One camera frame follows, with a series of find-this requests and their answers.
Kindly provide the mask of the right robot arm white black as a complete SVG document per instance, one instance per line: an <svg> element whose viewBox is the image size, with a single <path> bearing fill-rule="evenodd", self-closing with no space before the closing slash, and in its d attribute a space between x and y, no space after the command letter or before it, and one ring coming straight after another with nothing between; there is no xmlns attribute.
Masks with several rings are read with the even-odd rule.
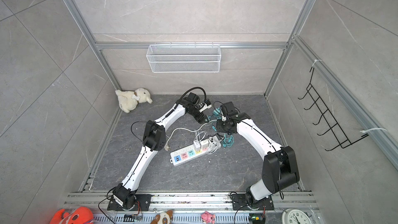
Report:
<svg viewBox="0 0 398 224"><path fill-rule="evenodd" d="M245 193L246 204L254 207L271 195L300 181L295 151L267 136L249 115L237 110L232 102L221 104L222 118L216 130L244 137L263 159L261 179Z"/></svg>

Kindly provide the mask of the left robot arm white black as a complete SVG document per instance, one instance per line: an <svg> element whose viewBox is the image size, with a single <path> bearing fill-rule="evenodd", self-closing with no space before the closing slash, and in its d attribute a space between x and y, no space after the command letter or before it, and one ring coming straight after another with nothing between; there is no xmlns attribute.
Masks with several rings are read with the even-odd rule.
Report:
<svg viewBox="0 0 398 224"><path fill-rule="evenodd" d="M160 118L145 122L145 130L141 139L142 148L140 154L127 176L110 192L110 204L115 204L111 210L130 211L138 207L136 192L140 181L154 156L167 144L166 131L180 117L191 115L196 122L206 124L209 122L204 111L211 108L211 102L207 98L206 91L202 87L193 87L187 90Z"/></svg>

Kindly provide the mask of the white black-cabled plug adapter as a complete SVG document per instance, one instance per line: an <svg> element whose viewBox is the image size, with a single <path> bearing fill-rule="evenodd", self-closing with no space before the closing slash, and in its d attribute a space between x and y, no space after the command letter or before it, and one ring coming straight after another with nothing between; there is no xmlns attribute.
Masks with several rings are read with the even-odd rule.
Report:
<svg viewBox="0 0 398 224"><path fill-rule="evenodd" d="M223 139L224 139L224 137L219 135L218 133L216 133L214 135L210 135L208 137L209 142L212 144L222 143Z"/></svg>

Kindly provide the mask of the white charger with cable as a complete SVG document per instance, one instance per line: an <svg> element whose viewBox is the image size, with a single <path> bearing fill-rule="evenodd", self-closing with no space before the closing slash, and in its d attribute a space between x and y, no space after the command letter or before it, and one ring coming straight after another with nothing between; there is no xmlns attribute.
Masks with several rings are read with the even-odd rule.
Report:
<svg viewBox="0 0 398 224"><path fill-rule="evenodd" d="M204 140L204 138L206 137L206 131L196 130L194 132L194 134L195 134L195 138L193 141L193 147L194 147L195 152L198 152L201 150L200 142L202 140Z"/></svg>
<svg viewBox="0 0 398 224"><path fill-rule="evenodd" d="M209 155L215 153L221 147L220 142L214 139L202 140L200 141L200 144L201 144L201 151Z"/></svg>

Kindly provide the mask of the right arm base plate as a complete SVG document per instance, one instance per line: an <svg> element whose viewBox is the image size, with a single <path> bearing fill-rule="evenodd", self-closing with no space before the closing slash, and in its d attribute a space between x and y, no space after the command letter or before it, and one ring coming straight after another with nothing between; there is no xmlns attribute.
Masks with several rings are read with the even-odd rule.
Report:
<svg viewBox="0 0 398 224"><path fill-rule="evenodd" d="M235 211L273 211L275 209L271 196L262 200L255 200L249 193L238 194L236 192L231 192L229 193L229 197Z"/></svg>

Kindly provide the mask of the teal charger adapter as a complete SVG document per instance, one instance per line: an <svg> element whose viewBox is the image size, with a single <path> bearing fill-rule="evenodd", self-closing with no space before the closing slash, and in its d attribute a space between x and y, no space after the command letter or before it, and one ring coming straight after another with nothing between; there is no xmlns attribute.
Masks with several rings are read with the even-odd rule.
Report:
<svg viewBox="0 0 398 224"><path fill-rule="evenodd" d="M222 116L221 108L216 108L215 110L213 110L212 114L216 117L221 117Z"/></svg>

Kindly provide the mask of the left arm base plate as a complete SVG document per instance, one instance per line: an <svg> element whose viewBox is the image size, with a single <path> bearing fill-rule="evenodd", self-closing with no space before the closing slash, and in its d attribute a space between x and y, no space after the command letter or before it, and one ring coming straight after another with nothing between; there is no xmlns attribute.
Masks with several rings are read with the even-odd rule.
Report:
<svg viewBox="0 0 398 224"><path fill-rule="evenodd" d="M152 195L144 194L144 195L135 195L134 197L128 199L125 203L120 205L122 202L115 196L111 197L111 200L108 204L108 211L148 211Z"/></svg>

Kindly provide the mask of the white power strip colourful sockets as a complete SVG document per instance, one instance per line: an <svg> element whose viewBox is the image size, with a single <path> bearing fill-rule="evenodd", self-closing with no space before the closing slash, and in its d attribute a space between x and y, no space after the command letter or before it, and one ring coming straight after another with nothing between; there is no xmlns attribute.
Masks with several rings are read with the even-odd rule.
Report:
<svg viewBox="0 0 398 224"><path fill-rule="evenodd" d="M202 152L201 150L198 152L195 152L193 144L192 144L187 147L184 147L179 150L171 152L170 162L173 166L176 167L176 166L184 164L188 161L192 161L196 158L199 158L203 155L207 155L207 153Z"/></svg>

